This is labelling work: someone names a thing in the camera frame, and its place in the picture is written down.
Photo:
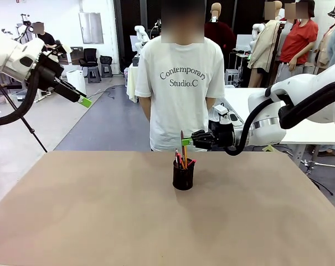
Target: hand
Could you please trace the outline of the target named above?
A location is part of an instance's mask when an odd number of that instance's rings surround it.
[[[293,71],[296,67],[296,63],[297,63],[298,59],[296,57],[293,57],[290,62],[289,62],[289,71]]]

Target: beige jacket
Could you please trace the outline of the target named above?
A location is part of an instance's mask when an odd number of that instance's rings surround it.
[[[248,68],[263,68],[266,72],[269,72],[278,27],[277,21],[269,21],[265,29],[258,34]]]
[[[329,63],[329,58],[327,54],[327,49],[328,49],[328,43],[331,38],[331,34],[335,30],[335,26],[333,26],[327,33],[326,35],[322,38],[318,48],[317,48],[317,53],[316,53],[316,66],[319,68],[328,68],[328,63]]]

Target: white table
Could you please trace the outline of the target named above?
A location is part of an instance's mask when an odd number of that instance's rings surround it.
[[[138,67],[133,66],[131,64],[128,70],[128,85],[127,85],[127,95],[129,96],[129,100],[134,103],[137,102],[135,97],[135,87],[136,87],[136,79],[138,77]]]
[[[250,94],[262,90],[265,89],[225,88],[225,99],[243,121],[246,121],[250,114],[248,106]],[[281,144],[296,145],[294,162],[299,165],[306,145],[335,145],[335,124],[319,124],[304,120],[287,130]]]

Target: stool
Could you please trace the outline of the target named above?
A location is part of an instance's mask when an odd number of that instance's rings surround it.
[[[101,64],[101,70],[103,78],[113,78],[111,65]]]
[[[89,83],[101,83],[101,75],[98,66],[87,68],[87,78]]]

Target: concrete floor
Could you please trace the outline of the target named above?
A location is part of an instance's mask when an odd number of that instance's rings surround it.
[[[149,123],[141,107],[129,101],[126,89],[116,86],[119,84],[124,84],[122,77],[88,85],[89,95],[114,86],[88,112],[55,95],[36,104],[26,118],[48,150],[149,151]],[[43,154],[22,122],[0,127],[0,200]],[[335,164],[335,157],[319,158],[318,162]],[[334,192],[330,196],[322,190],[335,206],[335,168],[318,166],[311,178]]]
[[[123,76],[102,79],[99,84],[88,84],[87,95],[117,84],[124,84]],[[0,105],[0,111],[3,116],[13,109],[9,104],[4,104]],[[46,149],[52,151],[87,111],[82,105],[53,94],[34,104],[25,118]],[[0,126],[0,200],[43,154],[43,149],[22,121]]]

